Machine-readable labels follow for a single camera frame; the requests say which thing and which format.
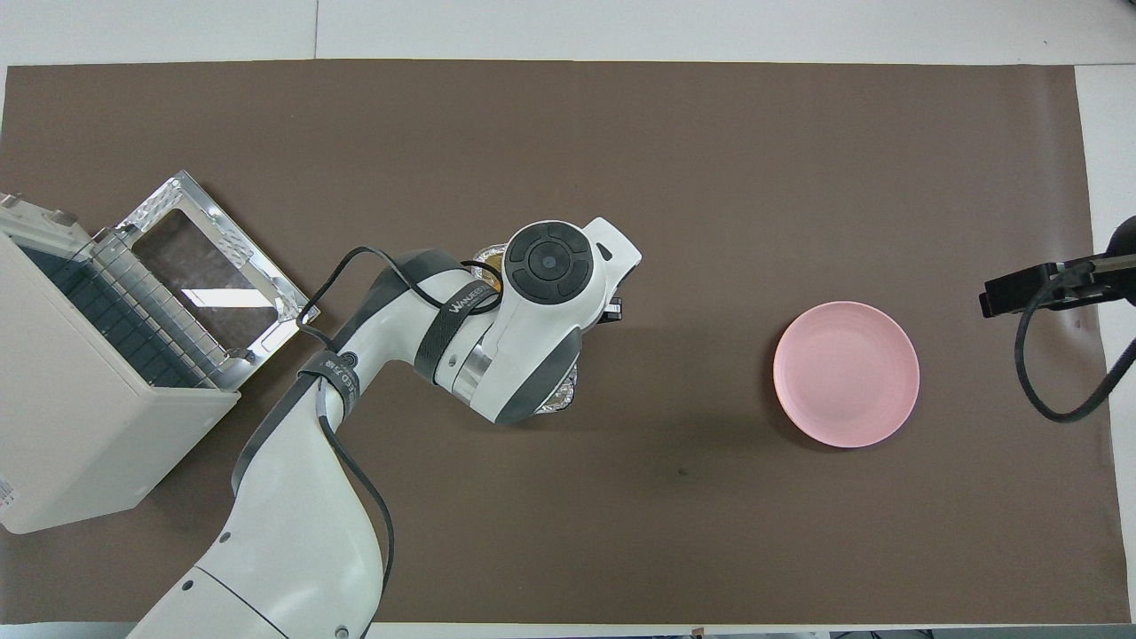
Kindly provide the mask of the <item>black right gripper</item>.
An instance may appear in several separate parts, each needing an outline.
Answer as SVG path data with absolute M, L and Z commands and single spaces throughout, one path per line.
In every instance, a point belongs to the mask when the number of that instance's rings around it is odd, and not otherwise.
M 979 308 L 984 320 L 999 315 L 1019 314 L 1027 302 L 1038 294 L 1058 273 L 1063 274 L 1080 264 L 1104 259 L 1104 254 L 1074 258 L 1056 263 L 1047 262 L 1024 269 L 1010 272 L 999 279 L 986 280 L 979 292 Z M 1111 287 L 1124 296 L 1131 307 L 1136 307 L 1136 216 L 1125 219 L 1110 238 L 1110 258 L 1124 262 L 1124 267 L 1110 273 Z M 1116 291 L 1096 282 L 1094 275 L 1080 275 L 1069 280 L 1058 290 L 1059 307 L 1083 307 L 1093 304 L 1113 302 Z

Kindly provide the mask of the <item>aluminium foil tray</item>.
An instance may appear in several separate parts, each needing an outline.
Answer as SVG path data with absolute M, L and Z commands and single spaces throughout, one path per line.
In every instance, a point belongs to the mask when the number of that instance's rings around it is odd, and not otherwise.
M 502 259 L 506 255 L 506 244 L 491 244 L 476 252 L 471 260 L 466 264 L 466 268 L 471 272 L 475 279 L 486 280 L 493 276 L 501 280 L 504 271 Z M 540 407 L 532 413 L 532 416 L 548 415 L 567 409 L 575 399 L 576 385 L 579 383 L 579 364 L 573 363 L 573 367 L 565 373 L 563 380 L 556 387 L 556 392 L 550 395 Z

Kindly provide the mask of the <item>glass oven door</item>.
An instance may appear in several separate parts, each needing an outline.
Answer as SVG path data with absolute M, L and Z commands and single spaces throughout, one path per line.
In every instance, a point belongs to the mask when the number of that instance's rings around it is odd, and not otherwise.
M 235 392 L 296 335 L 308 296 L 186 171 L 167 179 L 114 229 L 200 322 L 218 351 L 219 390 Z

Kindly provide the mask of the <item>cream toaster oven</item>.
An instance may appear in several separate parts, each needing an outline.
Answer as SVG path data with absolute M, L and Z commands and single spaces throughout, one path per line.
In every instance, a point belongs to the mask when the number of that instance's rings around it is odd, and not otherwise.
M 154 388 L 87 317 L 90 236 L 0 193 L 0 525 L 36 533 L 134 509 L 239 403 Z

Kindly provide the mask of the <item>brown table mat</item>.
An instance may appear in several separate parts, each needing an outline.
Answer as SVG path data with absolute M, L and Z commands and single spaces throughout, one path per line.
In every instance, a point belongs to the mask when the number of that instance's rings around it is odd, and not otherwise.
M 358 244 L 466 259 L 540 219 L 638 247 L 571 407 L 494 426 L 406 365 L 341 440 L 419 623 L 1095 624 L 1129 614 L 1110 435 L 1028 404 L 986 280 L 1091 254 L 1056 67 L 301 61 L 24 67 L 0 191 L 97 230 L 187 171 L 307 294 Z M 791 424 L 785 327 L 912 340 L 907 424 Z

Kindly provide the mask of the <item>pink round plate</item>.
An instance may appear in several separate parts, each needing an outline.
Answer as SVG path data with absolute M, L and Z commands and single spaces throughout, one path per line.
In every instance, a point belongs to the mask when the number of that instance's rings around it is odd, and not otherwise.
M 864 302 L 824 302 L 785 327 L 772 356 L 780 408 L 800 433 L 840 449 L 883 442 L 907 424 L 920 390 L 912 340 Z

